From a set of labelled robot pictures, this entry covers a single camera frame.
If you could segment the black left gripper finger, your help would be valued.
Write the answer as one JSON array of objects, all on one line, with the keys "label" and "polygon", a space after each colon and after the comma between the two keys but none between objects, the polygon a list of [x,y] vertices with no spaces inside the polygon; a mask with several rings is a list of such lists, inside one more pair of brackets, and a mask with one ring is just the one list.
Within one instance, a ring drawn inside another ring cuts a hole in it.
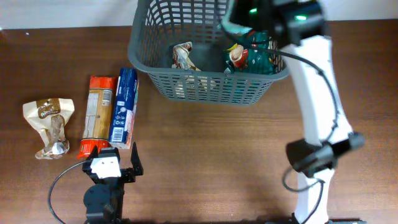
[{"label": "black left gripper finger", "polygon": [[92,150],[92,152],[90,153],[90,155],[88,156],[89,159],[94,159],[98,157],[98,147],[95,146]]},{"label": "black left gripper finger", "polygon": [[142,170],[142,163],[138,155],[136,142],[133,142],[131,149],[131,164],[134,170]]}]

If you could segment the green coffee mix bag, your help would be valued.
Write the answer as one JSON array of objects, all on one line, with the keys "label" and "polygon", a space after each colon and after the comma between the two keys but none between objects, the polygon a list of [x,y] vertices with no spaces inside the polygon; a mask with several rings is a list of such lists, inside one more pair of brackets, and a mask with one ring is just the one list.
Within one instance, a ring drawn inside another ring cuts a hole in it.
[{"label": "green coffee mix bag", "polygon": [[[238,36],[238,40],[252,43],[254,48],[267,48],[274,50],[277,47],[266,32],[256,32],[254,30]],[[281,56],[261,52],[252,48],[244,47],[235,43],[223,51],[225,60],[224,73],[234,72],[254,73],[258,75],[274,75],[279,73],[284,66]]]}]

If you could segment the blue rectangular box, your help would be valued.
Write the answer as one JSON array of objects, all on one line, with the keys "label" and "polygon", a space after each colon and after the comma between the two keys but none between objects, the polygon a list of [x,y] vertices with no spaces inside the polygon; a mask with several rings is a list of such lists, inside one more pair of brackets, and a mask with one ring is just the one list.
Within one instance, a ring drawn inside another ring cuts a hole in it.
[{"label": "blue rectangular box", "polygon": [[137,108],[139,80],[133,68],[120,70],[109,129],[109,143],[112,147],[129,150]]}]

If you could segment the grey plastic basket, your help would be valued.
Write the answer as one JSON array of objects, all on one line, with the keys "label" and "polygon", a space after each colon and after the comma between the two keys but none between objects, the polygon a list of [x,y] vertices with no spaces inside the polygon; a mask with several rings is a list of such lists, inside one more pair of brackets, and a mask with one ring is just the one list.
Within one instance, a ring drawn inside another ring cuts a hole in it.
[{"label": "grey plastic basket", "polygon": [[244,50],[241,68],[233,65],[229,54],[239,46],[218,24],[228,7],[228,1],[139,1],[130,62],[170,100],[256,103],[289,73],[281,56],[256,49]]}]

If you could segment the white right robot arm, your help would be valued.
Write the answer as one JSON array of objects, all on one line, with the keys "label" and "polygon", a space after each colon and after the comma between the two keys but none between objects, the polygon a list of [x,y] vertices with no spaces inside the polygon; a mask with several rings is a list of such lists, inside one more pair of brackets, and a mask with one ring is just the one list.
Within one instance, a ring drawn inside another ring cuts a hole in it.
[{"label": "white right robot arm", "polygon": [[295,87],[304,137],[286,146],[297,174],[297,205],[291,223],[329,223],[328,192],[338,160],[363,147],[345,115],[333,72],[332,41],[319,1],[231,1],[220,22],[226,35],[241,29],[265,31],[277,41]]}]

